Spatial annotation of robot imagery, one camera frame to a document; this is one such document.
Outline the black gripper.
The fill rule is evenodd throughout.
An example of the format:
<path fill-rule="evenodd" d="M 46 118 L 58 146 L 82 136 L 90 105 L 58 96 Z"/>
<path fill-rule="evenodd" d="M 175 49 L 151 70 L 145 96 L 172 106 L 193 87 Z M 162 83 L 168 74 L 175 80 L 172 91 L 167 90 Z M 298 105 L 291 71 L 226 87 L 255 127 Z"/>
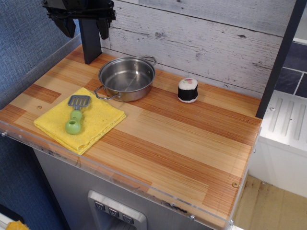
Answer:
<path fill-rule="evenodd" d="M 69 38 L 74 38 L 74 19 L 97 20 L 103 40 L 109 38 L 110 22 L 116 19 L 111 0 L 43 0 L 41 5 L 46 8 L 48 17 Z"/>

